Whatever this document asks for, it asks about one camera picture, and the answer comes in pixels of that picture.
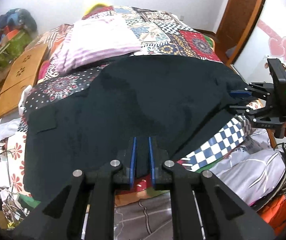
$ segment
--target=baseboard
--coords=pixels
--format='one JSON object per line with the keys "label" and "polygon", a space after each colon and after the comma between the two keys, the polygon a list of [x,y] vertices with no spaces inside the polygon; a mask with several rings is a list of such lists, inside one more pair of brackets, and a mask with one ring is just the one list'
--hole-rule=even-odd
{"label": "baseboard", "polygon": [[202,33],[202,34],[211,34],[213,36],[216,35],[214,32],[211,32],[211,31],[200,30],[200,29],[194,29],[194,30],[196,30],[197,32]]}

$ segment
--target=metal screw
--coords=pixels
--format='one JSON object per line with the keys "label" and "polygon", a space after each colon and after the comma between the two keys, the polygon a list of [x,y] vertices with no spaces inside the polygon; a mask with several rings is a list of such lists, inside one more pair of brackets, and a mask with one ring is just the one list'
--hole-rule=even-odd
{"label": "metal screw", "polygon": [[73,171],[73,176],[74,177],[80,177],[83,174],[81,170],[75,170]]}
{"label": "metal screw", "polygon": [[206,171],[202,171],[202,175],[206,178],[210,178],[212,177],[213,173],[209,170],[206,170]]}
{"label": "metal screw", "polygon": [[171,160],[167,160],[167,161],[165,161],[164,162],[164,165],[166,166],[166,167],[173,167],[174,166],[174,161],[171,161]]}
{"label": "metal screw", "polygon": [[119,160],[112,160],[110,162],[110,165],[113,166],[113,167],[117,167],[118,165],[120,165],[120,161]]}

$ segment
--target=patch pocket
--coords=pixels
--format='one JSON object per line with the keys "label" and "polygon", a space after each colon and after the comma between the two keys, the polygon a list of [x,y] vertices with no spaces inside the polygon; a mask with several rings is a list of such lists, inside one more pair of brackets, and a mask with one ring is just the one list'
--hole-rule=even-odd
{"label": "patch pocket", "polygon": [[57,122],[55,107],[50,104],[33,111],[30,114],[27,124],[28,132],[34,134],[56,128]]}

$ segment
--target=yellow object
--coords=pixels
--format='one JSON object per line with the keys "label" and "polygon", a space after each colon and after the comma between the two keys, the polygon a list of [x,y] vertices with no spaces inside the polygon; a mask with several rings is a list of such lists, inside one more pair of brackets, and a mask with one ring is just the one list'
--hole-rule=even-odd
{"label": "yellow object", "polygon": [[90,12],[94,11],[95,9],[97,9],[98,7],[106,7],[109,6],[106,3],[94,3],[92,6],[90,6],[84,13],[84,16],[89,14]]}

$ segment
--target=door frame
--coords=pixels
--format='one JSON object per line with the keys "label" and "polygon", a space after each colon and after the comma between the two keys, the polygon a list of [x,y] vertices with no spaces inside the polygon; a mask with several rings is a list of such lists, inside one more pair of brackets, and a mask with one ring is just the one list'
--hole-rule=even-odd
{"label": "door frame", "polygon": [[[264,6],[265,0],[256,0],[256,4],[254,6],[253,12],[251,14],[251,17],[249,19],[249,22],[247,26],[245,27],[242,36],[237,43],[234,52],[232,53],[231,57],[228,59],[227,63],[225,64],[226,66],[230,67],[231,64],[234,64],[235,61],[237,60],[238,56],[240,55],[241,51],[243,50],[245,44],[247,43],[248,39],[250,38],[250,35],[256,26],[257,21],[259,20],[259,17],[261,15],[263,6]],[[228,16],[228,9],[230,8],[232,4],[232,0],[228,0],[227,6],[225,8],[221,23],[219,25],[219,28],[216,33],[218,33],[221,28],[223,27],[223,22]]]}

